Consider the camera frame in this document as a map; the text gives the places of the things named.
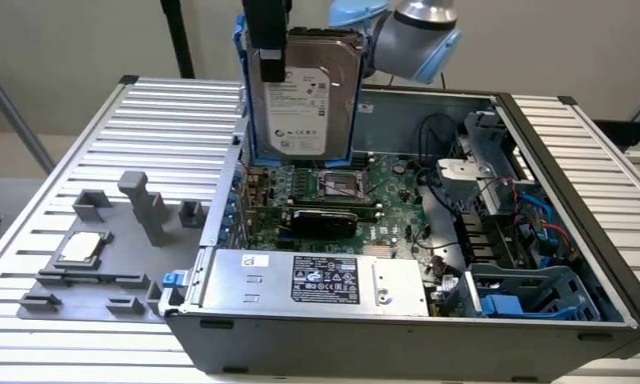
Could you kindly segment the black fan shroud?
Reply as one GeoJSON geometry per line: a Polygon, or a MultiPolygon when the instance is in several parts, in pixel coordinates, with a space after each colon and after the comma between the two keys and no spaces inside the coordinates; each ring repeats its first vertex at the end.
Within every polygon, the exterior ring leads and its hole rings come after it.
{"type": "Polygon", "coordinates": [[[500,268],[515,267],[510,245],[502,222],[494,216],[479,216],[462,212],[455,223],[466,265],[491,264],[500,268]]]}

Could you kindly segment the silver power supply unit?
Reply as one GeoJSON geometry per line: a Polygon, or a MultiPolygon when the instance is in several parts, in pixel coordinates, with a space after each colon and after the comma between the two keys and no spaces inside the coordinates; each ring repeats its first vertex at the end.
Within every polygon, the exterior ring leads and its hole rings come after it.
{"type": "Polygon", "coordinates": [[[352,254],[219,250],[200,307],[306,318],[426,317],[419,264],[352,254]]]}

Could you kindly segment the black bracket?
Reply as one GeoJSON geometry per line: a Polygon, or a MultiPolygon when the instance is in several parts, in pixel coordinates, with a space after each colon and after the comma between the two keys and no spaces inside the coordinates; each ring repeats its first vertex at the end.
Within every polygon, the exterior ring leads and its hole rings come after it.
{"type": "Polygon", "coordinates": [[[597,119],[594,123],[622,151],[640,143],[640,122],[597,119]]]}

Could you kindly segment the metal drive cage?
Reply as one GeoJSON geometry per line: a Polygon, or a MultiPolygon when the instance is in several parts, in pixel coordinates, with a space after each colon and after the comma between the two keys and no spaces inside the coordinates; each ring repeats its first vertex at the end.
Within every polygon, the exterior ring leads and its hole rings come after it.
{"type": "Polygon", "coordinates": [[[515,141],[499,114],[470,113],[456,144],[454,154],[436,163],[446,196],[462,212],[511,214],[519,194],[540,193],[542,187],[520,167],[515,141]]]}

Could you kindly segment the grey parts rack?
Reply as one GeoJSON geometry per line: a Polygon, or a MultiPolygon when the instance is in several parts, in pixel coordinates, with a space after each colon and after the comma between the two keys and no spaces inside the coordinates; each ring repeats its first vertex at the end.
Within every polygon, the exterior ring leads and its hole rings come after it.
{"type": "Polygon", "coordinates": [[[21,319],[163,321],[163,276],[192,267],[207,210],[196,200],[168,205],[147,184],[147,174],[128,170],[112,189],[121,202],[101,189],[80,192],[72,227],[19,301],[21,319]],[[79,231],[111,232],[113,240],[84,262],[65,262],[60,251],[79,231]]]}

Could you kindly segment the CPU socket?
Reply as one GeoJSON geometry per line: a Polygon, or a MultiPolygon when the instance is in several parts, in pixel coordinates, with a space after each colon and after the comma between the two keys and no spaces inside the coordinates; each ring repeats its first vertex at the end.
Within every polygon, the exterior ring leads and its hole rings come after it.
{"type": "Polygon", "coordinates": [[[320,200],[370,201],[368,173],[360,170],[311,170],[311,196],[320,200]]]}

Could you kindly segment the hard disk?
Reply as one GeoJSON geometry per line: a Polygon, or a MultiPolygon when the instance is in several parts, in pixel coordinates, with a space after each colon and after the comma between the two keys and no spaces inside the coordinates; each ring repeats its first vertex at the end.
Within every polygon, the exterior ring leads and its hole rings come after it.
{"type": "Polygon", "coordinates": [[[366,36],[356,30],[295,27],[287,35],[283,82],[264,82],[264,62],[246,18],[232,39],[243,67],[254,164],[350,163],[366,36]]]}

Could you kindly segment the green motherboard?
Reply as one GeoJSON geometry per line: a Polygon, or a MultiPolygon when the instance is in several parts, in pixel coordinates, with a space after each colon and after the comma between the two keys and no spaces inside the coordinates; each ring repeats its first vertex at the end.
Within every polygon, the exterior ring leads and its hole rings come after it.
{"type": "Polygon", "coordinates": [[[364,254],[406,258],[431,254],[435,244],[432,175],[407,154],[359,153],[350,164],[330,167],[315,161],[284,161],[247,166],[243,187],[243,225],[232,247],[320,254],[364,254]],[[360,170],[368,173],[370,201],[320,200],[311,196],[311,170],[360,170]],[[358,231],[348,239],[303,239],[291,233],[296,210],[328,210],[358,215],[358,231]]]}

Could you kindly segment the grey metal frame leg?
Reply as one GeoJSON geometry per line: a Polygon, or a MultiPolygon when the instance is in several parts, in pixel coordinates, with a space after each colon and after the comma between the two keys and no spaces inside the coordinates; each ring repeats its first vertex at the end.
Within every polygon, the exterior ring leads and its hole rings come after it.
{"type": "Polygon", "coordinates": [[[5,117],[13,132],[19,136],[23,144],[31,152],[40,168],[48,174],[55,169],[55,162],[49,155],[49,152],[43,144],[40,138],[29,128],[27,121],[24,120],[12,100],[0,84],[0,111],[5,117]]]}

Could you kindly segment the silver CPU chip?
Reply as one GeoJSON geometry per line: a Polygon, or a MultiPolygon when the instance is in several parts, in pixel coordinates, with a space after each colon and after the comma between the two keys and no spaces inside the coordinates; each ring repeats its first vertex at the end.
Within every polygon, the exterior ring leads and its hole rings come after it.
{"type": "Polygon", "coordinates": [[[60,259],[65,262],[84,262],[112,240],[111,232],[75,232],[60,251],[60,259]]]}

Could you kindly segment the grey disk bay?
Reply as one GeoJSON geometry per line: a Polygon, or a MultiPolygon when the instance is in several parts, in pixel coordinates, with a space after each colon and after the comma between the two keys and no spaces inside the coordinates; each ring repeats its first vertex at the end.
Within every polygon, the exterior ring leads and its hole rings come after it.
{"type": "Polygon", "coordinates": [[[482,298],[502,294],[514,295],[520,300],[524,315],[514,319],[601,320],[601,312],[585,284],[566,266],[520,270],[490,264],[471,264],[458,287],[467,316],[491,318],[483,313],[482,298]]]}

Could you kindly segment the black graphics card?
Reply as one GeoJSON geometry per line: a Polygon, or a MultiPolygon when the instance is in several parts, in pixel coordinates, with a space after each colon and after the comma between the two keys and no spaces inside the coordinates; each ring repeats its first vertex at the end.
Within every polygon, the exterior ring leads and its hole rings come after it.
{"type": "Polygon", "coordinates": [[[358,215],[328,210],[296,210],[290,228],[295,238],[348,239],[358,231],[358,215]]]}

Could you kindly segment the black stand pole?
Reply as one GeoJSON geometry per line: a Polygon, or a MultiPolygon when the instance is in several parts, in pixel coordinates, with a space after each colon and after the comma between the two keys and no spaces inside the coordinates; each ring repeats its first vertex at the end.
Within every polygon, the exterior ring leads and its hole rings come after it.
{"type": "Polygon", "coordinates": [[[195,79],[195,67],[190,52],[190,40],[184,25],[184,15],[180,0],[160,0],[164,17],[168,24],[174,52],[182,78],[195,79]]]}

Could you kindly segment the open black PC case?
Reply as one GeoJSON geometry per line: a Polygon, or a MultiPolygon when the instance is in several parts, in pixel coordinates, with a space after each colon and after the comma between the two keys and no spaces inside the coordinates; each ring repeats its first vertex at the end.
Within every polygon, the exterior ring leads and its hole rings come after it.
{"type": "Polygon", "coordinates": [[[558,97],[368,86],[356,103],[354,156],[407,154],[432,175],[435,244],[419,264],[426,317],[306,318],[220,314],[200,307],[208,268],[243,225],[246,167],[254,164],[247,108],[186,286],[163,288],[159,312],[196,367],[208,374],[550,382],[601,358],[640,353],[640,172],[579,105],[558,97]],[[515,267],[566,266],[601,312],[598,322],[467,316],[466,265],[436,163],[458,148],[470,113],[502,117],[523,170],[542,187],[494,216],[512,239],[515,267]]]}

